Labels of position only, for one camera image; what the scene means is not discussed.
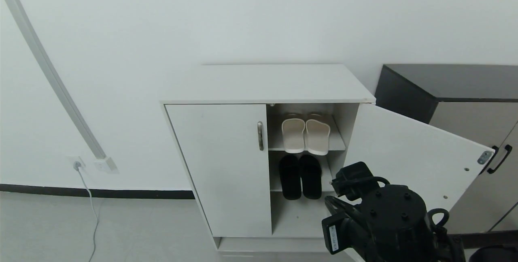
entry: black cabinet top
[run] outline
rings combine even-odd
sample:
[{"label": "black cabinet top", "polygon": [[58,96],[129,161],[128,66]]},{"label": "black cabinet top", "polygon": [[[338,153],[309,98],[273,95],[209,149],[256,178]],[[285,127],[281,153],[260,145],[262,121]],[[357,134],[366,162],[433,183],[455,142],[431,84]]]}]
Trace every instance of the black cabinet top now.
[{"label": "black cabinet top", "polygon": [[385,64],[439,101],[518,102],[518,66]]}]

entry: slipper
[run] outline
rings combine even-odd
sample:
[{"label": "slipper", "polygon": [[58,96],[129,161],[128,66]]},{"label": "slipper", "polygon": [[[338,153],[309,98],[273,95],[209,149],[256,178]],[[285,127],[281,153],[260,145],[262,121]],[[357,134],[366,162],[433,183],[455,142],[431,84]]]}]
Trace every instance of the slipper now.
[{"label": "slipper", "polygon": [[313,155],[327,155],[329,152],[329,134],[331,127],[320,120],[320,115],[311,114],[306,121],[306,150]]},{"label": "slipper", "polygon": [[300,187],[300,168],[297,157],[285,155],[279,162],[279,176],[281,177],[282,195],[287,200],[299,199],[301,194]]},{"label": "slipper", "polygon": [[282,140],[286,153],[304,151],[304,128],[306,123],[300,118],[288,118],[282,122]]},{"label": "slipper", "polygon": [[298,161],[304,196],[309,199],[322,197],[322,168],[312,155],[303,155]]}]

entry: power cord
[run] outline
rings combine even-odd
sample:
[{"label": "power cord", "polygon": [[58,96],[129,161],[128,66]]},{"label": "power cord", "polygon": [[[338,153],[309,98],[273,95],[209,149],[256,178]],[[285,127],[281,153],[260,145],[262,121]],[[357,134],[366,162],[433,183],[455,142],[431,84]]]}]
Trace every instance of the power cord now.
[{"label": "power cord", "polygon": [[74,169],[79,173],[79,176],[81,177],[81,181],[83,181],[83,185],[85,185],[85,189],[87,190],[88,195],[90,196],[90,205],[92,205],[92,211],[94,212],[94,216],[96,216],[96,228],[94,229],[94,237],[93,237],[94,250],[92,251],[92,255],[90,255],[90,259],[88,260],[88,262],[91,262],[92,258],[94,257],[94,253],[96,252],[96,232],[97,232],[97,227],[99,225],[99,217],[96,214],[96,210],[94,209],[94,203],[92,201],[92,192],[90,192],[90,189],[88,189],[88,186],[85,183],[85,179],[83,179],[83,175],[81,174],[81,171],[79,171],[80,167],[81,167],[81,163],[80,162],[75,162],[74,163]]}]

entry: white shoe cabinet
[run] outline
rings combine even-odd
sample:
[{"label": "white shoe cabinet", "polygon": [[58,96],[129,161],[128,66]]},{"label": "white shoe cabinet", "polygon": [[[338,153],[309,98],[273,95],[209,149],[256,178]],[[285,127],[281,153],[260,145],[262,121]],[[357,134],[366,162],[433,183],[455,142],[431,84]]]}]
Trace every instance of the white shoe cabinet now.
[{"label": "white shoe cabinet", "polygon": [[[219,251],[326,251],[323,197],[334,194],[336,172],[358,161],[408,185],[428,209],[449,210],[494,153],[376,107],[340,64],[200,66],[170,84],[175,93],[163,111]],[[331,126],[329,153],[318,157],[323,197],[285,200],[281,122],[313,112]]]}]

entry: black handle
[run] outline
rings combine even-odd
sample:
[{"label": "black handle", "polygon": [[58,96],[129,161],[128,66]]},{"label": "black handle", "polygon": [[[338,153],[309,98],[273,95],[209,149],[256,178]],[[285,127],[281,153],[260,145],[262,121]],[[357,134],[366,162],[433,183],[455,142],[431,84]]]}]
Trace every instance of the black handle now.
[{"label": "black handle", "polygon": [[505,153],[503,159],[498,163],[498,165],[495,168],[487,169],[487,173],[490,173],[490,174],[495,173],[496,170],[498,170],[498,168],[500,168],[500,166],[505,161],[505,159],[507,159],[507,157],[509,157],[509,154],[511,154],[511,151],[513,150],[513,147],[511,145],[505,145],[505,147],[503,147],[503,148],[507,151],[507,153]]},{"label": "black handle", "polygon": [[493,161],[493,159],[496,157],[496,155],[498,154],[498,150],[500,149],[499,147],[497,146],[492,146],[491,147],[493,150],[495,150],[495,153],[492,155],[492,157],[489,159],[489,161],[487,161],[486,163],[486,166],[484,166],[484,168],[482,169],[482,171],[480,171],[479,175],[484,173],[485,169],[487,169],[487,167],[491,164],[491,162]]}]

